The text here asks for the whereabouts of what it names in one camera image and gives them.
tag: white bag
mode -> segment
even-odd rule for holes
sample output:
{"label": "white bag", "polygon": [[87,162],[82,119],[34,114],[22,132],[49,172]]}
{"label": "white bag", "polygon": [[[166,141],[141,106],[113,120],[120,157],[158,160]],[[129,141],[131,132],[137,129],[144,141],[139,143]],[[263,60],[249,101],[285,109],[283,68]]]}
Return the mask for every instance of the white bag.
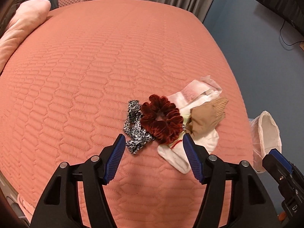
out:
{"label": "white bag", "polygon": [[263,173],[266,171],[262,166],[262,159],[265,155],[274,148],[280,153],[282,152],[280,131],[267,111],[263,111],[260,116],[249,123],[253,142],[253,168],[258,173]]}

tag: quilted stitching pattern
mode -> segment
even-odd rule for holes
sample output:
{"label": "quilted stitching pattern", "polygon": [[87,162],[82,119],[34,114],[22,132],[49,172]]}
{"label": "quilted stitching pattern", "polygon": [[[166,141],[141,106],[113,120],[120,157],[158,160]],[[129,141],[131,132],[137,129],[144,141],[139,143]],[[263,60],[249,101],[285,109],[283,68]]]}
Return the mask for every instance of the quilted stitching pattern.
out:
{"label": "quilted stitching pattern", "polygon": [[[252,162],[238,85],[194,15],[140,0],[94,0],[55,9],[0,77],[0,170],[35,206],[60,162],[84,162],[114,142],[129,100],[168,96],[207,75],[229,99],[214,153],[224,161]],[[136,156],[125,151],[105,193],[118,227],[188,228],[204,188],[191,172],[183,175],[164,161],[153,142]],[[229,196],[227,188],[221,224]],[[83,198],[80,202],[88,225]]]}

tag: tan nylon sock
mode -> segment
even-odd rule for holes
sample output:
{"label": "tan nylon sock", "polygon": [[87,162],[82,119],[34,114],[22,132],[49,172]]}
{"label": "tan nylon sock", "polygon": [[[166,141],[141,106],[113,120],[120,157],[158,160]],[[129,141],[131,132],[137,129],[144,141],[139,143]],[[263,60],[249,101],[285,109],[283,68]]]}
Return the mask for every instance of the tan nylon sock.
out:
{"label": "tan nylon sock", "polygon": [[224,109],[228,99],[219,97],[213,101],[191,109],[191,118],[186,125],[186,132],[192,138],[199,138],[211,132],[225,117]]}

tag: metal screw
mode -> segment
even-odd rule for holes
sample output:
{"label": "metal screw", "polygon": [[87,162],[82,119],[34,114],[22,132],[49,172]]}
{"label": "metal screw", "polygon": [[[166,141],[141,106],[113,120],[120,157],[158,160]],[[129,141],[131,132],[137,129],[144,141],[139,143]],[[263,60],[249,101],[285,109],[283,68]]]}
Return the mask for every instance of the metal screw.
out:
{"label": "metal screw", "polygon": [[217,156],[215,156],[215,155],[210,155],[208,158],[211,161],[216,161],[217,160]]}
{"label": "metal screw", "polygon": [[62,162],[60,164],[60,168],[64,169],[65,167],[67,167],[67,162]]}
{"label": "metal screw", "polygon": [[249,166],[249,162],[246,161],[246,160],[243,160],[243,161],[241,162],[241,164],[242,164],[244,167],[248,167],[248,166]]}
{"label": "metal screw", "polygon": [[99,160],[99,157],[96,155],[91,158],[92,162],[97,162],[98,160]]}

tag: velvet scrunchie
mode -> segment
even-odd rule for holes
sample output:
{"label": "velvet scrunchie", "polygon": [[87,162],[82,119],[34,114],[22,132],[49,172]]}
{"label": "velvet scrunchie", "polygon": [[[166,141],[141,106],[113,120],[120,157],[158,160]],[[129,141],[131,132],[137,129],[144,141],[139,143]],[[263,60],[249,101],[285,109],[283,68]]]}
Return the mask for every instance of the velvet scrunchie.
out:
{"label": "velvet scrunchie", "polygon": [[[145,102],[141,106],[142,118],[140,124],[153,135],[159,144],[171,144],[183,131],[183,117],[174,103],[170,103],[167,97],[159,97],[152,94],[150,103]],[[162,113],[163,120],[156,120]]]}

